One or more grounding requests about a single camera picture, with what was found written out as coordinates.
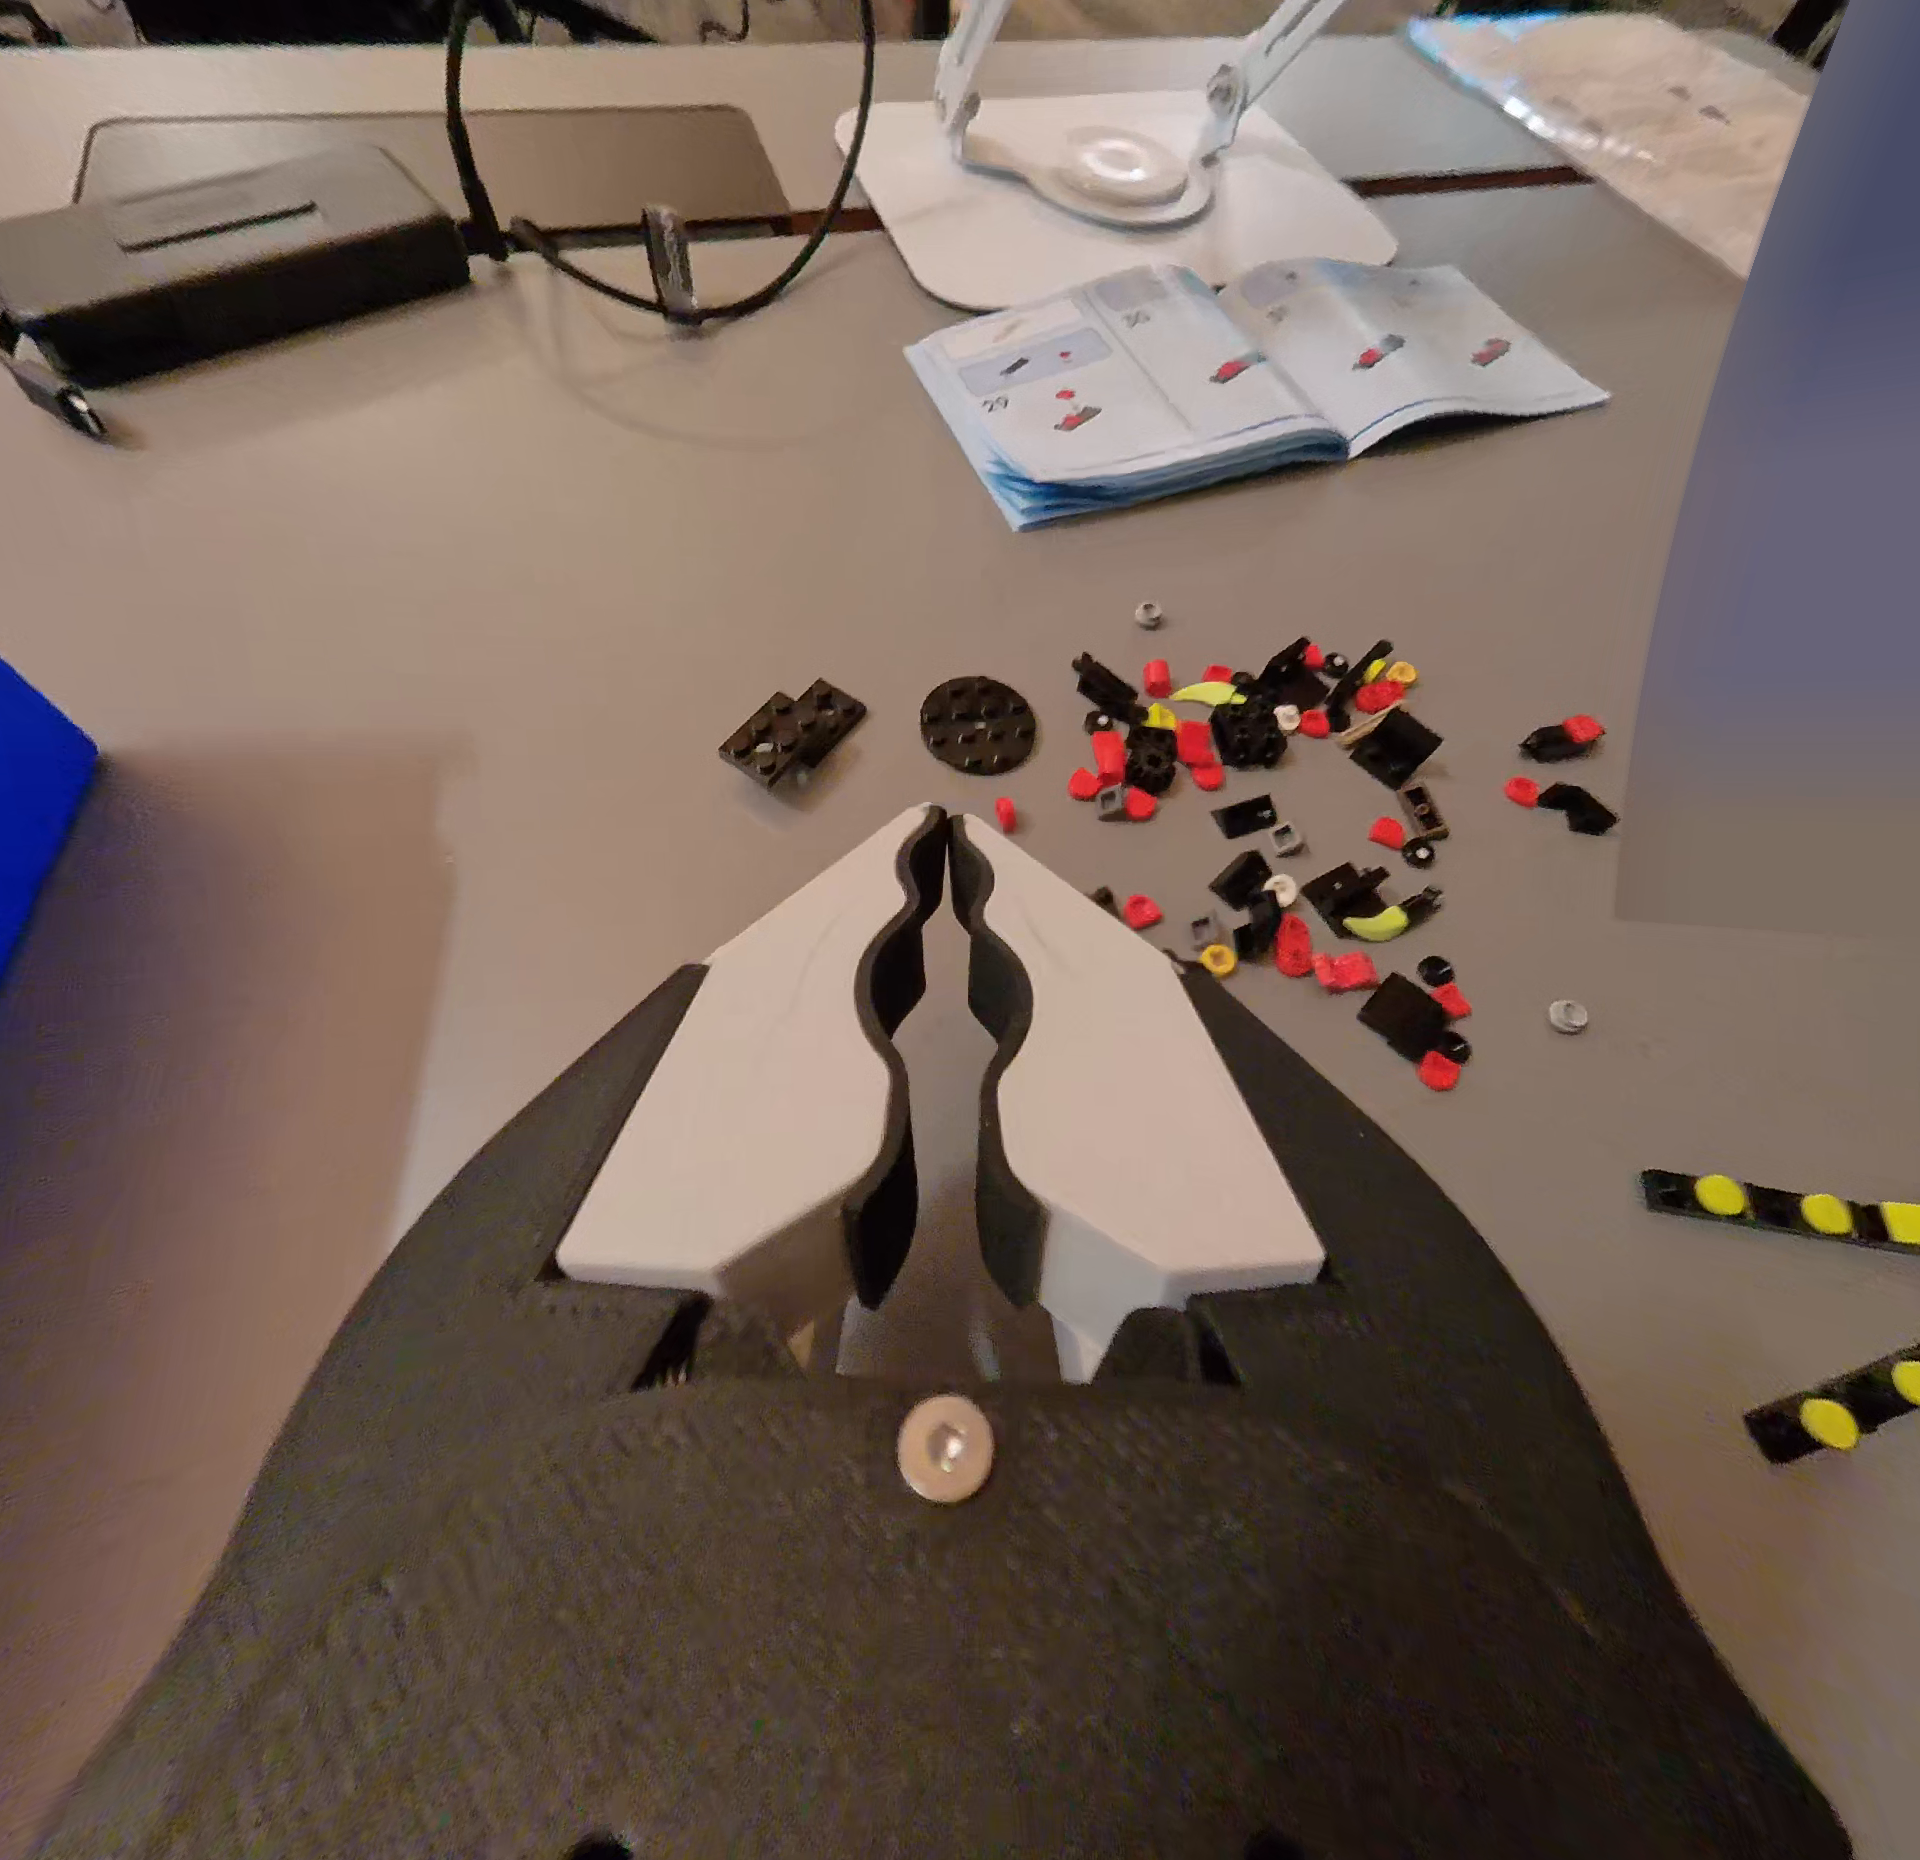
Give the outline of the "pile of lego pieces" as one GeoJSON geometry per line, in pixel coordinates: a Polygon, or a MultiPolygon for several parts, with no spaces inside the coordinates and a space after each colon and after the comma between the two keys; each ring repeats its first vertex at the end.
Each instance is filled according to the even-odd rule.
{"type": "MultiPolygon", "coordinates": [[[[1438,737],[1404,717],[1404,689],[1417,675],[1395,664],[1389,645],[1349,664],[1299,640],[1257,673],[1212,667],[1189,683],[1153,659],[1138,689],[1088,653],[1072,659],[1072,673],[1088,710],[1087,758],[1068,772],[1068,800],[1097,820],[1145,825],[1181,785],[1221,794],[1233,774],[1278,770],[1299,742],[1339,742],[1401,798],[1399,811],[1374,820],[1370,846],[1404,860],[1409,873],[1436,862],[1448,830],[1412,772],[1427,764],[1438,737]]],[[[1198,968],[1233,981],[1266,967],[1353,998],[1359,1021],[1432,1093],[1455,1090],[1473,1058],[1463,1034],[1473,1009],[1455,965],[1425,955],[1404,976],[1378,961],[1438,915],[1445,891],[1434,882],[1409,887],[1381,862],[1294,873],[1289,864],[1308,841],[1273,793],[1229,798],[1208,816],[1237,849],[1208,882],[1212,910],[1189,927],[1198,968]]]]}

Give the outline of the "round black lego plate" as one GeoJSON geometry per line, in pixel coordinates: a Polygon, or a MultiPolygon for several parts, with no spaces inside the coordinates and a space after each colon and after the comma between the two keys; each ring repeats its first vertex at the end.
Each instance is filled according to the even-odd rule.
{"type": "Polygon", "coordinates": [[[1038,744],[1039,721],[1024,694],[988,675],[955,675],[923,699],[918,732],[924,749],[968,777],[1022,768],[1038,744]]]}

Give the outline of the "lego instruction booklet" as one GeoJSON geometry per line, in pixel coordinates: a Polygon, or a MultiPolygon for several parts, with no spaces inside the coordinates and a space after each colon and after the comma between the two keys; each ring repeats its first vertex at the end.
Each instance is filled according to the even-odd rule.
{"type": "Polygon", "coordinates": [[[1138,266],[904,359],[1014,528],[1608,403],[1448,264],[1138,266]]]}

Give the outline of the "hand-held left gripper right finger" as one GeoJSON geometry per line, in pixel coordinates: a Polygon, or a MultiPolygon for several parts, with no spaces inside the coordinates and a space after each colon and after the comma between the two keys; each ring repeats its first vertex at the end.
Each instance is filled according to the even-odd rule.
{"type": "Polygon", "coordinates": [[[1088,1384],[1122,1327],[1312,1285],[1328,1253],[1180,963],[976,816],[949,825],[968,1004],[991,1036],[976,1217],[1001,1291],[1088,1384]]]}

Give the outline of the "blue plastic storage bin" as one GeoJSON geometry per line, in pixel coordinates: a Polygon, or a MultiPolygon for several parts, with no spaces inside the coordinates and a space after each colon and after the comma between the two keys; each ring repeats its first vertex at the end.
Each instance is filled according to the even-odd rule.
{"type": "Polygon", "coordinates": [[[2,664],[2,971],[27,935],[97,760],[84,727],[2,664]]]}

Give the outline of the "yellow black lego spider model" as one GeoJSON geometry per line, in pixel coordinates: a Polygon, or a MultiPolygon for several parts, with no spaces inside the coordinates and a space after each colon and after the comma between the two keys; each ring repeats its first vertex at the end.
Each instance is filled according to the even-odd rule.
{"type": "MultiPolygon", "coordinates": [[[[1794,1192],[1726,1173],[1643,1170],[1649,1212],[1740,1228],[1771,1238],[1838,1244],[1864,1253],[1918,1257],[1915,1201],[1848,1201],[1794,1192]]],[[[1824,1454],[1851,1454],[1863,1439],[1918,1415],[1918,1347],[1905,1344],[1863,1368],[1748,1409],[1744,1428],[1771,1466],[1824,1454]]]]}

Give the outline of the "black power brick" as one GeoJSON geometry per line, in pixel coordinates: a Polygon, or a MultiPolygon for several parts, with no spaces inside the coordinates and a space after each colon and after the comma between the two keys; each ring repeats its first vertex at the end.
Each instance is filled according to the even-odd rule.
{"type": "Polygon", "coordinates": [[[86,389],[467,286],[455,220],[367,145],[2,224],[4,351],[86,389]]]}

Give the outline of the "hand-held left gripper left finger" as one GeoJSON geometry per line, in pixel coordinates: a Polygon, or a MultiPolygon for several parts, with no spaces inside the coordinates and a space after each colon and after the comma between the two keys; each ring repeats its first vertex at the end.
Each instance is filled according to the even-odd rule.
{"type": "Polygon", "coordinates": [[[946,860],[946,811],[912,806],[700,967],[561,1275],[700,1291],[784,1333],[880,1306],[918,1224],[895,1036],[946,860]]]}

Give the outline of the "white lamp base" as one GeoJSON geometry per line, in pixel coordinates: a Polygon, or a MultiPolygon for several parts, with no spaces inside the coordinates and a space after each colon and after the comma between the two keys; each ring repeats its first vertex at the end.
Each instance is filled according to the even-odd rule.
{"type": "Polygon", "coordinates": [[[855,109],[835,141],[912,276],[962,312],[1143,264],[1212,286],[1266,261],[1389,264],[1384,222],[1258,111],[1344,2],[1278,2],[1190,93],[985,99],[1014,0],[966,0],[932,98],[855,109]]]}

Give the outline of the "clear plastic bag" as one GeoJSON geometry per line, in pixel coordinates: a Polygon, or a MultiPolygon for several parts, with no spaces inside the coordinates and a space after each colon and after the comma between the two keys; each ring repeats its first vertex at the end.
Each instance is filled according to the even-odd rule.
{"type": "Polygon", "coordinates": [[[1816,76],[1655,15],[1409,21],[1432,67],[1746,281],[1816,76]]]}

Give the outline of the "black lego plate assembly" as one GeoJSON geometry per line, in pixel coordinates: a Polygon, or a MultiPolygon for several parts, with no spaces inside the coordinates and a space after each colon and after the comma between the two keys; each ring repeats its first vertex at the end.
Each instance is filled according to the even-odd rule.
{"type": "Polygon", "coordinates": [[[764,793],[789,793],[814,774],[863,723],[868,703],[818,676],[804,692],[775,692],[717,748],[764,793]]]}

